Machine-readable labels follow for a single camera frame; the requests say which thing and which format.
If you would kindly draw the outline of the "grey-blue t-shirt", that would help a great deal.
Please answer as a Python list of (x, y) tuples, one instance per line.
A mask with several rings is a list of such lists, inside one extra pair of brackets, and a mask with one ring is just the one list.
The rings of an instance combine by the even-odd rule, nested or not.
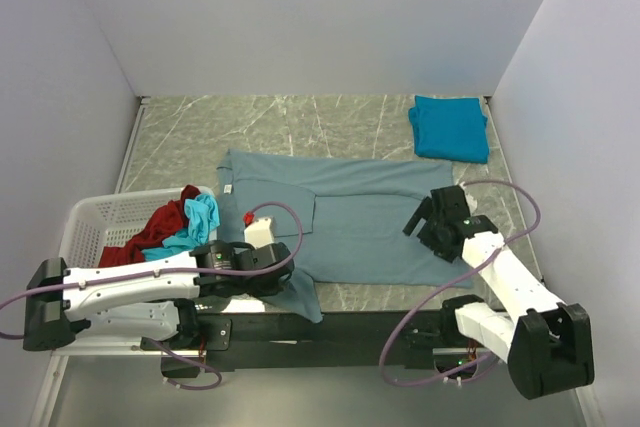
[(316, 284), (440, 286), (467, 272), (403, 229), (431, 190), (453, 184), (448, 162), (305, 158), (230, 150), (217, 167), (219, 239), (244, 238), (258, 207), (294, 253), (285, 290), (266, 303), (318, 323)]

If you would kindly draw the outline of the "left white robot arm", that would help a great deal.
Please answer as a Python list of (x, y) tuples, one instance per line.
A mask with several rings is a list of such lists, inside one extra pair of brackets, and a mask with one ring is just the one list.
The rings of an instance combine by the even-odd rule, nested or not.
[(278, 294), (294, 272), (283, 243), (211, 241), (164, 259), (107, 268), (45, 260), (27, 285), (22, 347), (53, 351), (80, 337), (143, 337), (187, 345), (198, 334), (194, 302)]

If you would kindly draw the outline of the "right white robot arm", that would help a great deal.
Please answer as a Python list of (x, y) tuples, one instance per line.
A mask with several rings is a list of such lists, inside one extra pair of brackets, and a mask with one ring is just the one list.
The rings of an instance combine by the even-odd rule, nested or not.
[(449, 346), (474, 340), (507, 364), (526, 399), (588, 386), (595, 379), (590, 317), (549, 291), (509, 248), (485, 215), (473, 215), (461, 186), (438, 188), (423, 199), (404, 234), (417, 235), (437, 257), (461, 260), (502, 305), (480, 297), (443, 302), (437, 339)]

